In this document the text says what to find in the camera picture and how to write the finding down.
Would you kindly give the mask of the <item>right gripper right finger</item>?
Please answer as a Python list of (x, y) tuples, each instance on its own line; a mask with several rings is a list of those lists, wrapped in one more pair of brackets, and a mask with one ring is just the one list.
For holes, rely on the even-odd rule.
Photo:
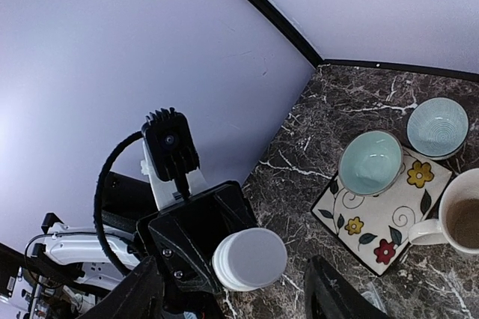
[(320, 255), (308, 259), (304, 287), (307, 319), (388, 318)]

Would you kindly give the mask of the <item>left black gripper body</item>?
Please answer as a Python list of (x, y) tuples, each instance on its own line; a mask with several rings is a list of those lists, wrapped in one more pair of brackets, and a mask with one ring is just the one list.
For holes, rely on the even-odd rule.
[(257, 226), (249, 201), (244, 197), (240, 185), (228, 180), (186, 201), (150, 214), (137, 222), (137, 232), (151, 255), (160, 255), (148, 230), (148, 224), (158, 215), (171, 214), (179, 219), (203, 219), (220, 230), (221, 242), (230, 234)]

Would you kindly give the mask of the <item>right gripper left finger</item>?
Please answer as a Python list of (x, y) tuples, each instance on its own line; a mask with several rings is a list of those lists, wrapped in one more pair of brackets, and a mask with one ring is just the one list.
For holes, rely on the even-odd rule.
[(161, 318), (164, 285), (156, 259), (148, 256), (100, 303), (79, 318)]

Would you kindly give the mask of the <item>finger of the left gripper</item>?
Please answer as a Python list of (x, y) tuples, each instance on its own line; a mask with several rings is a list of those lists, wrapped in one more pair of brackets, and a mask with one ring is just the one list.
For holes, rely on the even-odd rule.
[(148, 224), (153, 242), (183, 292), (218, 293), (222, 289), (211, 264), (221, 231), (203, 219), (158, 215)]

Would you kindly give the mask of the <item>small white pill bottle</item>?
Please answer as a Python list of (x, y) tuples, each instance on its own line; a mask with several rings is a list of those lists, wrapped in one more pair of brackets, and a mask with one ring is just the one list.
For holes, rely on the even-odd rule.
[(254, 291), (279, 280), (287, 266), (287, 249), (275, 232), (249, 228), (229, 235), (218, 245), (212, 266), (225, 288)]

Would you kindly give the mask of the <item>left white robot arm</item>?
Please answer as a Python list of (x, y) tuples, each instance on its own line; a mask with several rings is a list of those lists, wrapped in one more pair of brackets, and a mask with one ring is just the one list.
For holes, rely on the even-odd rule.
[[(154, 257), (170, 291), (220, 294), (226, 279), (217, 249), (227, 237), (257, 227), (257, 220), (236, 181), (209, 187), (199, 170), (187, 179), (192, 194), (183, 200), (172, 181), (109, 173), (101, 211), (106, 246), (128, 271)], [(71, 228), (54, 213), (46, 214), (42, 229), (26, 252), (53, 280), (106, 290), (120, 284), (124, 275), (94, 229)]]

